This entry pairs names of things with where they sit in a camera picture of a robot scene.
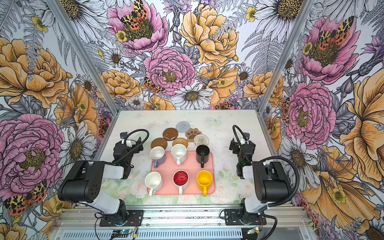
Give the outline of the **brown paw shaped coaster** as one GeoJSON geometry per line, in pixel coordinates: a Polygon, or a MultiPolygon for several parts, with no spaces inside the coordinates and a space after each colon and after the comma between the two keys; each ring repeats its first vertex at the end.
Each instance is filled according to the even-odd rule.
{"type": "Polygon", "coordinates": [[[202,132],[199,131],[199,129],[197,129],[197,128],[192,129],[191,128],[191,129],[187,130],[187,132],[185,133],[185,136],[186,136],[188,142],[194,142],[194,138],[198,135],[201,135],[201,134],[202,134],[202,132]]]}

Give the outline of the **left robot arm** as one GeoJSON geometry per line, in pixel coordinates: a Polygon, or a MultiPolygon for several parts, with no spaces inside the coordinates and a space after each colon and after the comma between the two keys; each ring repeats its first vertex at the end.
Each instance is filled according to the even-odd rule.
{"type": "Polygon", "coordinates": [[[61,201],[81,203],[101,212],[108,223],[122,226],[130,220],[125,202],[116,199],[101,189],[102,181],[126,180],[134,166],[134,154],[144,149],[141,138],[121,140],[114,147],[112,162],[79,161],[74,163],[58,189],[61,201]]]}

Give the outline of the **green circuit board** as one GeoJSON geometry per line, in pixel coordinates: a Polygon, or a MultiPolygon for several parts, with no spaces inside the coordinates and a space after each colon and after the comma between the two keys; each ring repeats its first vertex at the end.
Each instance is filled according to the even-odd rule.
{"type": "Polygon", "coordinates": [[[116,239],[116,238],[122,238],[126,239],[131,236],[133,230],[114,230],[111,234],[110,240],[116,239]]]}

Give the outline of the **beige woven small coaster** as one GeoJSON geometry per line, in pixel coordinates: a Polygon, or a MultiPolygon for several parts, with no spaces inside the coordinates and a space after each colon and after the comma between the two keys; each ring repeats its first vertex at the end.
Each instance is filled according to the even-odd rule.
{"type": "Polygon", "coordinates": [[[200,145],[208,146],[209,142],[210,142],[209,138],[204,134],[196,135],[194,137],[194,143],[196,146],[200,146],[200,145]]]}

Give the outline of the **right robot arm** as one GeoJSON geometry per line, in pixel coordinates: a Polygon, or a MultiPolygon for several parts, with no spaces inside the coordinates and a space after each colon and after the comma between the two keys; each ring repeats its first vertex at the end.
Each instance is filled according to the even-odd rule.
{"type": "Polygon", "coordinates": [[[271,204],[282,202],[293,193],[282,160],[268,157],[266,160],[252,161],[256,145],[251,141],[239,144],[231,140],[229,150],[238,157],[236,173],[240,179],[253,180],[251,195],[243,198],[237,210],[226,209],[227,226],[264,225],[262,216],[271,204]]]}

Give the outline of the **aluminium front rail frame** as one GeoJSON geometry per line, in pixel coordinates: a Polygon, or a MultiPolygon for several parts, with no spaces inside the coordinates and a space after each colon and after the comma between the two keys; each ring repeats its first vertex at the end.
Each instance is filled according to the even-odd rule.
{"type": "Polygon", "coordinates": [[[217,206],[129,206],[143,210],[140,227],[100,227],[101,216],[88,207],[65,210],[52,233],[53,240],[110,240],[114,230],[133,230],[130,237],[118,240],[261,240],[269,231],[271,240],[315,240],[310,221],[301,207],[290,205],[266,211],[277,218],[263,226],[227,226],[220,216],[230,205],[217,206]]]}

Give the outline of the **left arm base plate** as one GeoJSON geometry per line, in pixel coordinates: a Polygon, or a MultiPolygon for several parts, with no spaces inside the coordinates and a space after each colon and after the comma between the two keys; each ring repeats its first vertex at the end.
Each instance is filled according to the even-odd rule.
{"type": "Polygon", "coordinates": [[[140,227],[143,220],[143,210],[127,210],[122,216],[118,213],[102,217],[100,227],[140,227]]]}

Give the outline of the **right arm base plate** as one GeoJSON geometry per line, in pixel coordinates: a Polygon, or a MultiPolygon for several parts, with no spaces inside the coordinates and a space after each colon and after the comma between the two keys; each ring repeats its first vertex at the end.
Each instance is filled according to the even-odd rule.
{"type": "Polygon", "coordinates": [[[259,214],[250,214],[248,212],[241,212],[239,209],[224,209],[224,214],[220,216],[225,220],[227,226],[240,226],[240,225],[265,225],[266,218],[259,214]]]}

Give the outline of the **red inside mug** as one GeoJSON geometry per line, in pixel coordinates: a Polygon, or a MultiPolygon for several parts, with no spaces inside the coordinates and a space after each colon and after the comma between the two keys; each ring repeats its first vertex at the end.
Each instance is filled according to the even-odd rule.
{"type": "Polygon", "coordinates": [[[173,176],[173,182],[178,189],[178,194],[183,195],[184,191],[189,187],[189,174],[186,171],[177,171],[173,176]]]}

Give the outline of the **tan rattan round coaster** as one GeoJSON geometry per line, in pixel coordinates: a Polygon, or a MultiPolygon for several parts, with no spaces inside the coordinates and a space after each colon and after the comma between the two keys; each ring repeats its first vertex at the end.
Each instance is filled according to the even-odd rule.
{"type": "Polygon", "coordinates": [[[175,145],[178,145],[178,144],[181,144],[181,145],[184,145],[186,148],[188,147],[189,145],[189,142],[187,139],[185,138],[176,138],[173,143],[172,143],[172,147],[174,147],[175,145]]]}

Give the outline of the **scratched dark wooden coaster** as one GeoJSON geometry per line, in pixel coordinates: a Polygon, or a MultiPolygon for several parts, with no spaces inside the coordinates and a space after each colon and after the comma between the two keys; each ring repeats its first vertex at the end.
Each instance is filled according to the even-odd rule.
{"type": "Polygon", "coordinates": [[[179,136],[179,132],[175,128],[167,128],[163,131],[163,138],[166,141],[174,141],[179,136]]]}

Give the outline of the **black mug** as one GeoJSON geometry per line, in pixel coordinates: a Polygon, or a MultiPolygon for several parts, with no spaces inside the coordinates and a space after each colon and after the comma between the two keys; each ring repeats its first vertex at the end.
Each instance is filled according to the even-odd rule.
{"type": "Polygon", "coordinates": [[[196,149],[196,161],[200,164],[201,168],[208,162],[210,149],[206,145],[199,145],[196,149]]]}

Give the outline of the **large plain wooden coaster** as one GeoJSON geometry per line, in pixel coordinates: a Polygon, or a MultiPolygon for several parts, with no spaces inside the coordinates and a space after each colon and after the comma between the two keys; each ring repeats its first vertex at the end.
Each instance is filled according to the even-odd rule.
{"type": "Polygon", "coordinates": [[[168,141],[164,138],[156,138],[151,143],[152,149],[155,147],[162,147],[165,150],[167,146],[168,146],[168,141]]]}

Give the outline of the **white speckled mug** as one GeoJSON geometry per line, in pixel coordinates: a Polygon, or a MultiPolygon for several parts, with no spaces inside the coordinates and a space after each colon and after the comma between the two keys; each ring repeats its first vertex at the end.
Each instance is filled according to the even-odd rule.
{"type": "Polygon", "coordinates": [[[174,161],[180,166],[187,159],[187,148],[183,144],[176,144],[171,149],[174,161]]]}

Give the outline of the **grey woven round coaster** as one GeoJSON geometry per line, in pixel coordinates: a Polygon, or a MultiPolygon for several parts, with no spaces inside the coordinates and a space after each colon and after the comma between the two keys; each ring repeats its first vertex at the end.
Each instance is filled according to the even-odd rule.
{"type": "Polygon", "coordinates": [[[179,133],[186,133],[190,128],[190,124],[186,121],[181,121],[176,124],[176,130],[179,133]]]}

